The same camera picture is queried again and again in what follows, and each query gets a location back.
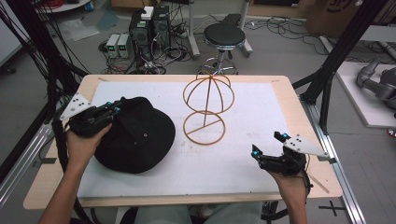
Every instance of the clothing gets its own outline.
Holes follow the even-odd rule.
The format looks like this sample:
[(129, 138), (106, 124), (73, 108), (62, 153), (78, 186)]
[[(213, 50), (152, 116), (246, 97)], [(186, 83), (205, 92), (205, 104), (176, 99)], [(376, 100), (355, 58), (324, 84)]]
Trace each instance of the clothing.
[[(217, 204), (205, 224), (260, 224), (262, 203)], [(187, 205), (139, 207), (135, 224), (191, 224)]]

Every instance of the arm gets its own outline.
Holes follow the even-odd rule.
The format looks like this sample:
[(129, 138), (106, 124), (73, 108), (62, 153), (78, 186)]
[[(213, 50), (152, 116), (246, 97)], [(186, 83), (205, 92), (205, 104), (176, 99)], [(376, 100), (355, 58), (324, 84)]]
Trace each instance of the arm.
[(75, 133), (66, 133), (69, 162), (61, 183), (55, 190), (39, 224), (68, 224), (73, 211), (79, 183), (101, 138), (110, 130), (111, 124), (92, 138), (80, 138)]
[(301, 174), (283, 176), (269, 172), (276, 181), (280, 195), (288, 207), (290, 224), (306, 224), (305, 185)]

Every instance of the brown box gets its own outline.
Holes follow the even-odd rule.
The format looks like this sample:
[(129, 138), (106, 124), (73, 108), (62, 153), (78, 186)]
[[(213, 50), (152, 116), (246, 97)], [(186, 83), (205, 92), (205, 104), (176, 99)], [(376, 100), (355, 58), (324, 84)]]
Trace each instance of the brown box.
[(356, 0), (317, 0), (306, 19), (306, 30), (311, 35), (339, 37), (360, 7), (356, 2)]
[(161, 0), (111, 0), (111, 6), (143, 8), (143, 7), (155, 7), (157, 4), (160, 4), (160, 2)]

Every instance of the stool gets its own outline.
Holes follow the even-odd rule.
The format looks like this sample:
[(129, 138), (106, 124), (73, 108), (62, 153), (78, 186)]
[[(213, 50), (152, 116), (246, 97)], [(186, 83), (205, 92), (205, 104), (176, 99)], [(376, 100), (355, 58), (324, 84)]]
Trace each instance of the stool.
[[(245, 33), (236, 26), (227, 23), (216, 23), (209, 25), (204, 30), (204, 41), (210, 46), (214, 46), (219, 50), (217, 58), (210, 58), (206, 60), (200, 70), (209, 69), (211, 74), (224, 75), (224, 71), (233, 70), (233, 74), (238, 74), (235, 64), (231, 61), (233, 55), (231, 49), (240, 48), (245, 43)], [(224, 52), (228, 50), (229, 59), (224, 58)]]

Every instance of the gray floor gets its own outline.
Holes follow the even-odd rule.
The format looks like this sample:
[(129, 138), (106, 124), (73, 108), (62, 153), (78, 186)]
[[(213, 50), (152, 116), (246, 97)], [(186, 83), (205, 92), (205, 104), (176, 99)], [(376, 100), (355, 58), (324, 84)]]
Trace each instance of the gray floor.
[[(82, 9), (60, 13), (58, 16), (60, 21), (84, 18), (83, 22), (88, 26), (96, 25), (105, 13), (105, 9), (97, 9), (93, 13)], [(210, 18), (197, 19), (196, 24), (208, 19)], [(98, 51), (98, 45), (112, 33), (126, 32), (128, 25), (127, 20), (119, 20), (108, 30), (100, 30), (99, 35), (79, 41), (68, 40), (67, 44), (92, 74), (101, 74), (106, 68), (106, 60)], [(266, 28), (246, 29), (245, 32), (254, 52), (246, 58), (241, 50), (233, 51), (233, 61), (237, 64), (240, 75), (284, 75), (294, 82), (318, 70), (326, 59), (326, 56), (317, 54), (314, 47), (305, 44), (302, 39), (287, 39)], [(167, 74), (196, 74), (199, 64), (217, 54), (216, 50), (203, 43), (200, 35), (196, 37), (201, 58), (169, 64), (166, 66)], [(59, 44), (59, 38), (55, 37), (54, 41)], [(305, 41), (315, 43), (318, 51), (323, 52), (323, 47), (316, 39), (307, 38)], [(370, 60), (376, 54), (362, 44), (351, 52), (351, 56), (364, 60)], [(386, 54), (382, 53), (381, 56), (385, 62), (389, 61)], [(46, 102), (46, 83), (29, 56), (22, 50), (11, 62), (17, 68), (17, 73), (2, 73), (0, 76), (0, 161), (5, 159)], [(298, 89), (297, 93), (304, 92), (304, 89), (305, 87)], [(396, 161), (395, 139), (388, 137), (383, 129), (364, 126), (337, 78), (333, 81), (328, 121), (330, 137), (365, 220), (367, 223), (393, 223), (396, 220), (396, 180), (392, 173)], [(42, 211), (28, 211), (22, 207), (37, 170), (32, 167), (27, 171), (0, 210), (1, 223), (32, 223), (38, 220)], [(344, 207), (340, 199), (308, 200), (309, 223), (349, 223), (347, 213), (343, 210), (334, 213), (329, 209), (318, 208), (330, 206), (330, 201), (336, 207)], [(114, 223), (116, 208), (97, 209), (97, 214), (102, 223)], [(274, 223), (288, 223), (288, 219), (282, 218)]]

